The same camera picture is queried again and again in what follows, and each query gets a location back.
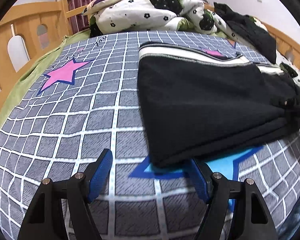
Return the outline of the black pants with white stripe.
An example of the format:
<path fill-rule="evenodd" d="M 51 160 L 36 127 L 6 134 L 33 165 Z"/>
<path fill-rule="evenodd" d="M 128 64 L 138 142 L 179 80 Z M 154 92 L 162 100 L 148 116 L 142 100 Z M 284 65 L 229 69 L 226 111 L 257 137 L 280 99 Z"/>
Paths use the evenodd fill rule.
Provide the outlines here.
<path fill-rule="evenodd" d="M 137 88 L 149 157 L 158 167 L 260 146 L 300 127 L 293 78 L 242 54 L 146 42 Z"/>

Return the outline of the black clothing pile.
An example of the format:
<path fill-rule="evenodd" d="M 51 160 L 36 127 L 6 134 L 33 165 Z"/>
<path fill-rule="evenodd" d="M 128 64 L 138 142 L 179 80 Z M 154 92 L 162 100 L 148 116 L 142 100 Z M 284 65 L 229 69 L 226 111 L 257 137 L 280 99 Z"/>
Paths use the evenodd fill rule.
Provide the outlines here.
<path fill-rule="evenodd" d="M 214 2 L 213 5 L 214 12 L 232 31 L 252 44 L 269 62 L 276 63 L 276 41 L 266 30 L 256 25 L 248 15 L 234 12 L 226 4 Z"/>

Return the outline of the green fleece blanket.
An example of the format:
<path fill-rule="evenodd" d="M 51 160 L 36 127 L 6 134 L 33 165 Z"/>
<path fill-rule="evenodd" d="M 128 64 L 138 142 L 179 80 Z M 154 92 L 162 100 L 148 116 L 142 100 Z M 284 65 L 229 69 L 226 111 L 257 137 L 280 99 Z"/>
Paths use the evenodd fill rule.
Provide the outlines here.
<path fill-rule="evenodd" d="M 0 92 L 0 129 L 5 123 L 12 109 L 19 105 L 24 95 L 32 86 L 34 81 L 43 74 L 61 54 L 63 48 L 75 42 L 86 40 L 89 38 L 90 30 L 85 29 L 72 36 L 67 36 L 61 44 L 51 49 L 46 49 L 45 53 L 36 60 L 30 60 L 25 67 L 20 71 L 20 76 L 12 82 L 8 90 Z"/>

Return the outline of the grey checked star bedsheet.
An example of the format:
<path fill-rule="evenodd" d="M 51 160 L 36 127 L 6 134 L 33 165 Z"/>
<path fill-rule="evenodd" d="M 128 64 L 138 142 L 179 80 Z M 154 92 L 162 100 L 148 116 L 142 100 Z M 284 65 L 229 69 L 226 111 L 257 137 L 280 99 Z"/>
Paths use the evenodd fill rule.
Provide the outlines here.
<path fill-rule="evenodd" d="M 256 50 L 224 38 L 138 31 L 68 38 L 21 82 L 0 122 L 0 229 L 16 239 L 42 179 L 70 178 L 109 148 L 110 176 L 90 205 L 103 239 L 193 239 L 204 217 L 182 170 L 157 170 L 137 95 L 138 48 L 159 41 L 266 63 Z"/>

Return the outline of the white floral black comforter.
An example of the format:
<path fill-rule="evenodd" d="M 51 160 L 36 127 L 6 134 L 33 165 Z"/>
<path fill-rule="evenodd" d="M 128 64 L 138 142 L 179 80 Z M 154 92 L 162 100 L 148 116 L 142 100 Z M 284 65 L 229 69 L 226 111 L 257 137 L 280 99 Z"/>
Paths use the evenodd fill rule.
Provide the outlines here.
<path fill-rule="evenodd" d="M 92 1 L 82 14 L 90 17 L 92 37 L 131 30 L 169 30 L 239 42 L 280 66 L 300 87 L 300 71 L 279 53 L 266 26 L 253 16 L 234 12 L 226 4 L 215 3 L 210 10 L 201 0 Z"/>

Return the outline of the wooden bed frame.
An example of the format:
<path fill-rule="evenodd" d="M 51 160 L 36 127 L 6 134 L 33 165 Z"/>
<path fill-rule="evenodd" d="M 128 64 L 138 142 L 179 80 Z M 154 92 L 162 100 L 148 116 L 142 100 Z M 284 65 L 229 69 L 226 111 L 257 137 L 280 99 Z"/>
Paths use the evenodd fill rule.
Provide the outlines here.
<path fill-rule="evenodd" d="M 66 0 L 16 5 L 0 21 L 0 111 L 17 81 L 37 59 L 72 35 L 70 18 L 81 14 L 83 7 L 69 10 Z M 29 61 L 21 68 L 13 66 L 7 45 L 13 34 L 21 35 Z"/>

